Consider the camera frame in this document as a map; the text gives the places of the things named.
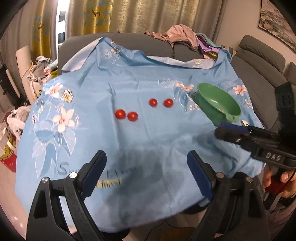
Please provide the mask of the right hand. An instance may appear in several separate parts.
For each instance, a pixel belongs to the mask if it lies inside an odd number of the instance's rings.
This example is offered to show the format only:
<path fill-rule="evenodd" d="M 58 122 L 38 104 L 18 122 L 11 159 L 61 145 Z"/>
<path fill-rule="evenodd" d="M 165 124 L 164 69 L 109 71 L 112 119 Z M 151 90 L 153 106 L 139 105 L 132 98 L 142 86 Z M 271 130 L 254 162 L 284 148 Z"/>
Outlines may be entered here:
<path fill-rule="evenodd" d="M 269 166 L 266 165 L 263 169 L 263 177 L 262 177 L 262 188 L 263 189 L 265 189 L 266 187 L 268 187 L 272 183 L 271 175 L 272 175 L 272 171 L 269 168 Z M 295 197 L 296 180 L 295 180 L 295 174 L 293 174 L 293 170 L 283 172 L 280 177 L 280 181 L 282 183 L 287 183 L 287 188 L 286 188 L 286 190 L 284 190 L 281 197 L 282 198 Z"/>

